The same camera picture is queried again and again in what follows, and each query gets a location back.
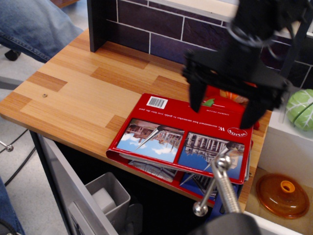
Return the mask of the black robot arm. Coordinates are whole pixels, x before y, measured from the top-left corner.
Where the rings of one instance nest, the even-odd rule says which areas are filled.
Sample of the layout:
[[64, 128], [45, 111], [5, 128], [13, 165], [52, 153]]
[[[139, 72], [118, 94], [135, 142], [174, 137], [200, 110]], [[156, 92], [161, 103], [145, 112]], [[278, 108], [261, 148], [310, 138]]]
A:
[[308, 0], [242, 0], [227, 26], [230, 40], [219, 51], [186, 53], [183, 76], [189, 83], [190, 107], [198, 112], [207, 86], [248, 99], [242, 129], [252, 127], [266, 111], [278, 108], [290, 87], [285, 75], [267, 68], [260, 60], [263, 47], [271, 44], [275, 32], [292, 32], [296, 21], [308, 27], [313, 6]]

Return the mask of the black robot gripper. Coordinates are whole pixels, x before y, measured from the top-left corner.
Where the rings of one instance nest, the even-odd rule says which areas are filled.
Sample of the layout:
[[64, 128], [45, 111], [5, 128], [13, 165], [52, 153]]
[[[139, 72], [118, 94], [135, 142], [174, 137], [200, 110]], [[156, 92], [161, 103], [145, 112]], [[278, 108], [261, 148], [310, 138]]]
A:
[[285, 84], [284, 77], [264, 65], [259, 53], [259, 48], [235, 39], [218, 51], [187, 51], [182, 74], [189, 83], [191, 109], [199, 111], [207, 86], [249, 99], [241, 129], [253, 127], [267, 110], [278, 108], [289, 85]]

